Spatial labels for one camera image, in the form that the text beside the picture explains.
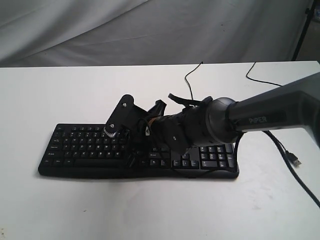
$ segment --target white backdrop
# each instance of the white backdrop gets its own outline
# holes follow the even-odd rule
[[[289,61],[305,23],[305,9],[312,2],[32,1],[45,6],[41,15],[36,16],[39,10],[29,10],[28,17],[37,18],[31,25],[31,20],[24,23],[25,16],[19,24],[0,23],[2,66]]]

